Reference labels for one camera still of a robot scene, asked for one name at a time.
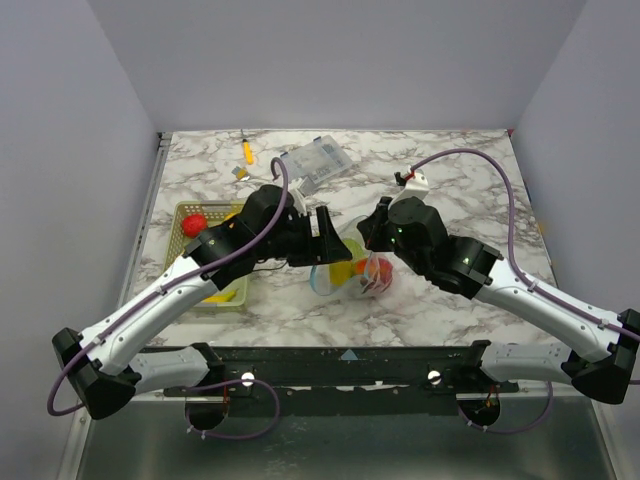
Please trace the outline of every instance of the green basket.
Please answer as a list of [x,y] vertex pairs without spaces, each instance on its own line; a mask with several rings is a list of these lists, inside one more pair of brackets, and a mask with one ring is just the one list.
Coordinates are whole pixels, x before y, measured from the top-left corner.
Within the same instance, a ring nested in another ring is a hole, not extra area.
[[[182,255],[184,248],[193,239],[187,237],[182,231],[182,221],[189,215],[200,213],[207,219],[207,225],[213,227],[219,225],[229,214],[239,213],[244,206],[244,201],[209,201],[209,202],[180,202],[176,205],[173,214],[173,222],[171,224],[171,234],[169,236],[169,245],[167,246],[167,254],[164,260],[164,270],[175,261],[178,256]],[[228,302],[211,303],[206,300],[198,303],[193,310],[200,312],[218,311],[218,312],[239,312],[245,309],[247,301],[247,291],[249,289],[249,276],[238,278],[231,282],[227,287],[218,292],[216,296],[225,295],[226,293],[236,291],[236,295]]]

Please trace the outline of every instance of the orange screwdriver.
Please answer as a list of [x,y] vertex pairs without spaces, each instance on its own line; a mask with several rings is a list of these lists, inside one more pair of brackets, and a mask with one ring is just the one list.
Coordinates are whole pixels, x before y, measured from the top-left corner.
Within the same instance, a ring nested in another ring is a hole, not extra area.
[[242,137],[242,148],[244,149],[244,158],[247,159],[247,163],[249,165],[253,165],[253,153],[251,153],[251,147],[249,147],[249,142],[244,136],[244,130],[240,129],[240,136]]

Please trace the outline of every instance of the black wire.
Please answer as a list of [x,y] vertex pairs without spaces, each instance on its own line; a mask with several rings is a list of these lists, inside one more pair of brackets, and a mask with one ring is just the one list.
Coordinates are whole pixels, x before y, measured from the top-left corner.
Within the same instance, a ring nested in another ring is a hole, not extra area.
[[287,262],[284,262],[282,265],[278,266],[278,267],[274,267],[274,268],[256,268],[254,270],[254,272],[271,272],[273,270],[280,270],[281,268],[284,268],[284,266],[287,264]]

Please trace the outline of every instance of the white marble surface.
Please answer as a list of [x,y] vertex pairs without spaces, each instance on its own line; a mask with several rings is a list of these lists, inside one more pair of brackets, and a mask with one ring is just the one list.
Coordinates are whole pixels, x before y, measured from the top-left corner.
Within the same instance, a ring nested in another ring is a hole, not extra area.
[[[247,197],[271,181],[269,161],[283,151],[330,134],[354,161],[344,175],[331,179],[312,197],[312,207],[328,205],[334,225],[373,211],[382,195],[394,195],[393,173],[441,150],[472,147],[496,158],[516,193],[516,254],[521,267],[547,282],[552,273],[523,181],[505,131],[245,132],[257,158],[252,178],[238,182],[231,170],[245,165],[238,131],[175,133],[167,158],[134,290],[139,292],[162,269],[175,204],[184,200]],[[424,168],[431,191],[450,233],[476,237],[506,252],[507,196],[492,167],[469,155],[452,156]],[[246,312],[204,315],[188,312],[151,343],[185,345],[394,346],[465,345],[473,340],[540,342],[541,330],[491,306],[434,288],[402,262],[392,286],[382,296],[333,300],[316,296],[308,284],[309,268],[289,268],[251,275]]]

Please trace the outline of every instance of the wall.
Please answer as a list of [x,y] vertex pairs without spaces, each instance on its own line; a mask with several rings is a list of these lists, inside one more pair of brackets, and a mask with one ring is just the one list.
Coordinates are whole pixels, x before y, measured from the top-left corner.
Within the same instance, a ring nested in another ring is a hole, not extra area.
[[114,308],[157,136],[84,0],[5,2],[0,62],[0,476],[52,479],[50,339]]
[[515,125],[583,0],[89,0],[161,130]]
[[[637,1],[589,1],[513,138],[560,286],[615,311],[640,309],[638,22]],[[631,389],[615,412],[635,454]]]

